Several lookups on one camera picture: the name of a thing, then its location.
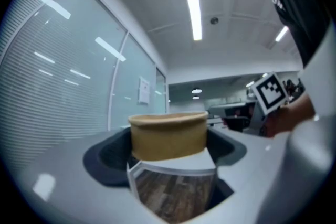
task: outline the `paper notice on wall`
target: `paper notice on wall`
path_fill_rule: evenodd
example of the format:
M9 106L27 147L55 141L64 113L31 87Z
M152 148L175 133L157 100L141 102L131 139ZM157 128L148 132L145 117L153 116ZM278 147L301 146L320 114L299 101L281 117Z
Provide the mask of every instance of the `paper notice on wall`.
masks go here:
M139 103L149 104L149 99L150 99L150 83L140 77Z

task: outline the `brown paper bowl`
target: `brown paper bowl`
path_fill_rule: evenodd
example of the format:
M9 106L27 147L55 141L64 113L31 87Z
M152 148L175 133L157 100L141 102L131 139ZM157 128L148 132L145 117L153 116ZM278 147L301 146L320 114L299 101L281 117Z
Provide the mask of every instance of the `brown paper bowl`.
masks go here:
M129 117L133 155L160 161L201 152L206 146L207 112Z

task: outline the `glass wall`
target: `glass wall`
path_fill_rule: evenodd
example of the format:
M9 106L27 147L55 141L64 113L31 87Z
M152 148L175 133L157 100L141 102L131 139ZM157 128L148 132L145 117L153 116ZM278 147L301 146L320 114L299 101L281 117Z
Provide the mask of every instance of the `glass wall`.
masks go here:
M98 0L14 0L0 41L0 152L13 173L59 143L165 112L164 77Z

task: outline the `wooden floor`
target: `wooden floor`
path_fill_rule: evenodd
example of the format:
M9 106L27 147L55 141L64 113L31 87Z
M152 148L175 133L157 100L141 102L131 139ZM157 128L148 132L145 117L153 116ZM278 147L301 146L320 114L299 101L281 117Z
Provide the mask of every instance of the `wooden floor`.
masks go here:
M205 211L213 176L174 176L145 170L135 180L141 202L168 223Z

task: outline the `ceiling light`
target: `ceiling light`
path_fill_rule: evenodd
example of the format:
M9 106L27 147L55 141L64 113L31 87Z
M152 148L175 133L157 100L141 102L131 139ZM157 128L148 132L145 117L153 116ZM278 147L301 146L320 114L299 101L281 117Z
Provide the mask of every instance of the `ceiling light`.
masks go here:
M288 27L284 26L283 29L281 30L281 32L278 34L278 36L276 37L275 41L279 42L285 35L285 33L288 31Z
M60 15L62 15L65 19L69 19L71 16L71 13L69 13L65 8L63 8L61 5L59 5L54 0L41 0L44 3L46 3L47 6L54 9L56 12L58 12Z
M43 74L46 74L46 75L49 75L49 76L52 76L53 74L47 72L47 71L44 71L42 69L39 69L38 71L42 72Z
M34 54L35 54L36 56L38 56L38 57L40 57L40 58L42 58L42 59L48 61L48 62L55 63L55 61L53 61L53 60L51 60L51 59L49 59L49 58L43 56L42 54L39 54L38 52L34 52Z
M198 94L198 93L201 93L202 90L200 88L194 88L194 90L191 91L191 93L195 93L195 94Z
M67 83L73 84L73 85L77 85L77 86L79 85L78 83L75 83L75 82L67 80L67 79L65 79L64 81L67 82Z
M191 24L193 27L194 40L202 39L202 21L200 0L188 0Z
M103 40L101 37L97 37L95 40L101 47L103 47L105 50L107 50L109 53L116 56L120 61L124 62L126 58L121 55L116 49L114 49L110 44L108 44L105 40Z
M253 84L254 84L254 81L251 81L248 85L246 85L246 87L248 88L248 87L252 86Z
M75 70L73 70L73 69L70 69L70 72L71 72L71 73L74 73L74 74L76 74L76 75L79 75L79 76L81 76L81 77L84 77L84 78L86 78L86 79L91 79L91 77L89 77L89 76L87 76L87 75L84 75L84 74L82 74L82 73L80 73L80 72L78 72L78 71L75 71Z

